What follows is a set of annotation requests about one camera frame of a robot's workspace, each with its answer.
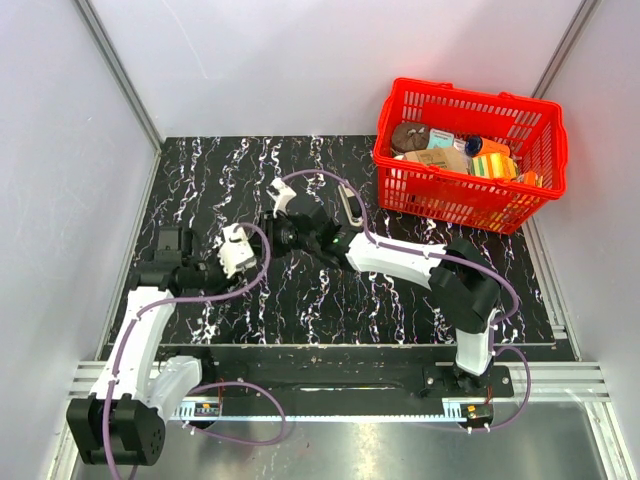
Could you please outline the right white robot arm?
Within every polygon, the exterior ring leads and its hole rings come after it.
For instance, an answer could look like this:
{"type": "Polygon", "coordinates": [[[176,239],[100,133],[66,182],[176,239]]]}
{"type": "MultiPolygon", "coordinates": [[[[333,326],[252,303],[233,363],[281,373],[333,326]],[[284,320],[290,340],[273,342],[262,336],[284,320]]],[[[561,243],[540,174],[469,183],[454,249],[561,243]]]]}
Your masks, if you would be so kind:
{"type": "Polygon", "coordinates": [[[337,223],[312,201],[268,210],[260,227],[275,258],[299,250],[330,269],[383,274],[427,288],[455,329],[456,387],[476,396],[489,386],[490,324],[501,287],[469,242],[421,245],[367,236],[359,227],[337,223]]]}

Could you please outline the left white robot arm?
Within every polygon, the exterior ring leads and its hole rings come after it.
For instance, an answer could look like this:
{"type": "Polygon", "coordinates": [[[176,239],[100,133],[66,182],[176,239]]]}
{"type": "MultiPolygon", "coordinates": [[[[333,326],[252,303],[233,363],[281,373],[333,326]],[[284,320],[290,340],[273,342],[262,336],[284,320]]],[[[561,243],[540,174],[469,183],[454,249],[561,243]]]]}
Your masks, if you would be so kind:
{"type": "Polygon", "coordinates": [[[163,227],[156,246],[130,276],[126,312],[112,352],[90,393],[66,412],[82,461],[88,465],[151,466],[161,454],[168,420],[190,390],[211,392],[215,369],[192,356],[171,358],[157,378],[151,368],[176,299],[191,291],[217,295],[255,263],[245,232],[223,230],[209,258],[193,252],[194,234],[163,227]]]}

